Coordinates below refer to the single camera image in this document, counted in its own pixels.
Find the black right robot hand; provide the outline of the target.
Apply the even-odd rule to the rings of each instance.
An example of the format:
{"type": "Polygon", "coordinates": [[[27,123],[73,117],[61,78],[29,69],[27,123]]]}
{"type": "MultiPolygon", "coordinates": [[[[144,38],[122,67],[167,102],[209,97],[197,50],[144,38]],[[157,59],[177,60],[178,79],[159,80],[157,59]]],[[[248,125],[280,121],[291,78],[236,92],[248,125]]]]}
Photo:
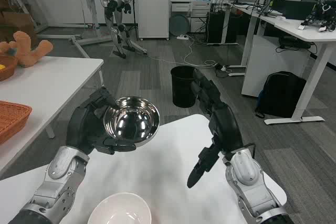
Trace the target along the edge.
{"type": "Polygon", "coordinates": [[[203,113],[209,115],[209,130],[212,133],[212,144],[202,149],[198,162],[191,171],[187,187],[192,188],[209,172],[219,159],[219,153],[231,156],[231,152],[242,148],[243,139],[231,108],[221,100],[221,93],[212,80],[208,80],[199,70],[193,71],[191,89],[199,100],[203,113]]]}

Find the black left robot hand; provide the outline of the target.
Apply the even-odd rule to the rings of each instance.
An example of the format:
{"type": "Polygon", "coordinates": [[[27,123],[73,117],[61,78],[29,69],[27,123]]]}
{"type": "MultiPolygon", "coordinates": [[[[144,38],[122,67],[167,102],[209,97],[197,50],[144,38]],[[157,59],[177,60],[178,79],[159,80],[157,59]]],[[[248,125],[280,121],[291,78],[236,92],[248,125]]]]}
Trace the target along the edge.
{"type": "Polygon", "coordinates": [[[101,87],[75,108],[68,123],[66,144],[87,155],[93,149],[109,155],[136,150],[134,143],[107,133],[103,116],[108,108],[118,109],[119,106],[110,92],[105,87],[101,87]]]}

